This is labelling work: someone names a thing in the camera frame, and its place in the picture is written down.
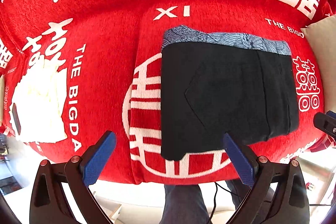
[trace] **black cable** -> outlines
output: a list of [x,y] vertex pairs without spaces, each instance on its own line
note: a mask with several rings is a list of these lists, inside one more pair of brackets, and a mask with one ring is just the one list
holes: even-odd
[[309,204],[309,206],[331,206],[331,204]]
[[[217,182],[215,182],[215,184],[216,184],[216,186],[222,188],[223,190],[225,190],[226,192],[230,193],[231,195],[238,196],[237,194],[232,193],[231,191],[225,189],[223,186],[220,186]],[[266,202],[266,203],[271,203],[272,201],[264,200],[264,202]],[[309,204],[309,206],[313,206],[313,207],[317,207],[317,206],[331,206],[331,204]]]
[[215,185],[216,185],[216,192],[215,192],[215,196],[213,198],[213,209],[212,209],[212,212],[211,212],[211,215],[210,215],[210,218],[209,218],[207,224],[210,223],[211,218],[213,217],[213,214],[215,213],[215,210],[216,210],[216,195],[217,195],[217,192],[218,192],[217,182],[215,182]]
[[220,186],[217,182],[215,182],[217,184],[218,187],[222,188],[223,190],[225,190],[226,192],[230,193],[231,195],[235,195],[235,196],[238,196],[237,194],[235,193],[232,193],[231,191],[225,189],[223,186]]

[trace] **black pants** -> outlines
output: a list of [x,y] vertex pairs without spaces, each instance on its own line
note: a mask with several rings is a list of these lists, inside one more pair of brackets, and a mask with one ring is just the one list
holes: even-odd
[[197,42],[163,49],[163,158],[223,149],[224,133],[249,145],[298,125],[291,56]]
[[[236,207],[247,194],[249,187],[240,179],[226,181],[232,193],[232,201]],[[209,214],[204,204],[201,189],[198,185],[165,185],[166,203],[160,224],[206,224]],[[272,200],[274,191],[270,188],[267,200]],[[269,210],[269,203],[264,203],[253,224],[260,224]]]

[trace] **folded black pants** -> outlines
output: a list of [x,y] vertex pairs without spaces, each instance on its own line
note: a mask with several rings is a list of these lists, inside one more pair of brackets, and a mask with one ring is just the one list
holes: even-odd
[[297,127],[290,55],[202,41],[163,48],[161,155],[165,159],[223,149],[226,132],[242,144],[253,144]]

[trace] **blue gripper pad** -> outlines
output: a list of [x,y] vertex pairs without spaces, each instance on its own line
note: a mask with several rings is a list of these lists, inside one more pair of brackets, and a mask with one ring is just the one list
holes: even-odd
[[336,119],[336,113],[334,113],[334,112],[332,112],[332,111],[329,110],[326,114],[327,114],[328,116],[330,116],[330,117]]
[[86,187],[95,184],[105,164],[116,147],[116,135],[110,132],[103,143],[88,160],[83,170],[83,182]]
[[224,134],[223,144],[227,155],[241,179],[241,182],[252,188],[255,181],[255,173],[248,158],[246,158],[228,133]]

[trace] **metal screw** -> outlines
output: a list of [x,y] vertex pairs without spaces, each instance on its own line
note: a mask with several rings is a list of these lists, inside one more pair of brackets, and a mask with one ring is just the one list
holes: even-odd
[[299,166],[299,162],[297,160],[292,160],[292,165],[295,167]]
[[43,160],[40,163],[41,166],[46,166],[47,164],[48,164],[48,160]]
[[265,156],[260,156],[259,157],[259,161],[263,164],[265,164],[266,162],[268,162],[268,159]]
[[78,156],[73,156],[73,157],[71,158],[71,162],[75,164],[76,162],[79,162],[79,159],[80,159],[80,158],[79,158]]

